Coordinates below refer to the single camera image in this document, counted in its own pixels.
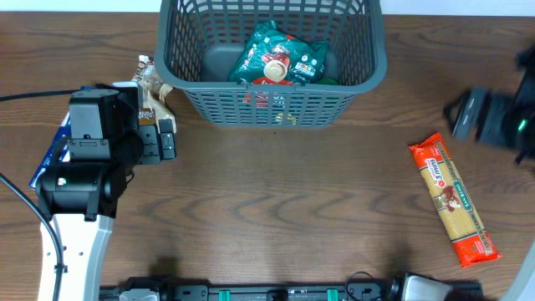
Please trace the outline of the beige Pantree snack bag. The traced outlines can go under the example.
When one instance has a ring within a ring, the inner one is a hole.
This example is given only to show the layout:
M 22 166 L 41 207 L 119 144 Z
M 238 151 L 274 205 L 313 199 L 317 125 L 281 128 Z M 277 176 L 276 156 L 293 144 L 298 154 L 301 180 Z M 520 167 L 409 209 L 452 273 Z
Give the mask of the beige Pantree snack bag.
M 154 119 L 157 126 L 160 120 L 170 120 L 175 134 L 176 117 L 166 106 L 166 96 L 174 88 L 159 76 L 152 57 L 143 54 L 138 56 L 137 69 L 132 81 L 137 82 L 143 90 L 140 119 Z

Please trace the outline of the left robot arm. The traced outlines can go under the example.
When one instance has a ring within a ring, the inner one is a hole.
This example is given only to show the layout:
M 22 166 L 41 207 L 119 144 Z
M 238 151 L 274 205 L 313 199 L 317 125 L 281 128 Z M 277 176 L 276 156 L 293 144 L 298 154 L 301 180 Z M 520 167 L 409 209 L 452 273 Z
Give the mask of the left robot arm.
M 96 300 L 118 200 L 138 165 L 176 158 L 171 120 L 141 125 L 143 89 L 97 84 L 69 100 L 60 139 L 35 191 L 44 216 L 40 300 Z

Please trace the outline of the green lid jar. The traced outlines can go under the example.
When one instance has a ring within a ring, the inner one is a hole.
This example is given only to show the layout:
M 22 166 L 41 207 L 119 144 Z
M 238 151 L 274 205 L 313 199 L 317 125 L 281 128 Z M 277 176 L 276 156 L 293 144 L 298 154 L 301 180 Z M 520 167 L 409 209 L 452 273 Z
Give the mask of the green lid jar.
M 335 79 L 320 79 L 317 84 L 321 85 L 339 85 L 339 82 Z

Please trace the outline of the orange spaghetti packet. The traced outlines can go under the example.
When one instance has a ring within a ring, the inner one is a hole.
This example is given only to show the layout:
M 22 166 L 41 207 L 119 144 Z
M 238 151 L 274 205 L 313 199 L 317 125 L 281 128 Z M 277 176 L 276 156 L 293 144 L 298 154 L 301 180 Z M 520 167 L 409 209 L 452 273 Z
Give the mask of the orange spaghetti packet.
M 411 145 L 409 150 L 461 266 L 466 268 L 501 258 L 441 133 L 436 132 L 421 143 Z

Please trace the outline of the green Nescafe coffee bag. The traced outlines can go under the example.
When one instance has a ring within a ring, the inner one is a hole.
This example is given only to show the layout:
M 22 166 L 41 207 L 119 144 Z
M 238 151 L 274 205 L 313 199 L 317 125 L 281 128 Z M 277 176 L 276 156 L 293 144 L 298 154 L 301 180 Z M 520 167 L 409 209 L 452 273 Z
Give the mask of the green Nescafe coffee bag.
M 227 76 L 248 85 L 314 84 L 323 76 L 329 42 L 307 43 L 278 29 L 274 21 L 259 23 Z M 247 92 L 238 96 L 241 116 L 226 116 L 232 124 L 297 125 L 303 97 L 281 92 Z

